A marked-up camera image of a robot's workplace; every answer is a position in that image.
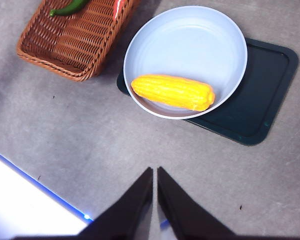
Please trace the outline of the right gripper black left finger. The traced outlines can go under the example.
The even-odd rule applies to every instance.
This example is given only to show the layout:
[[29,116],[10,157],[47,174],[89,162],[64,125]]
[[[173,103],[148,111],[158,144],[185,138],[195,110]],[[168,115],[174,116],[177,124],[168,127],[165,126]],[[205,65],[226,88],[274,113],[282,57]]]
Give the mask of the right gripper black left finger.
[[153,200],[153,169],[148,167],[111,207],[80,233],[80,237],[133,237],[144,209]]

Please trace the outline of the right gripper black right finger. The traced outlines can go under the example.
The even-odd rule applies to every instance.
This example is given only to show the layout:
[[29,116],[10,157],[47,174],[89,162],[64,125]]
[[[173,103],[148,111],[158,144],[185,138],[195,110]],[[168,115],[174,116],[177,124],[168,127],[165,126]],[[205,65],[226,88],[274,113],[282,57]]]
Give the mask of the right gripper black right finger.
[[196,203],[163,167],[157,169],[157,198],[177,237],[236,235]]

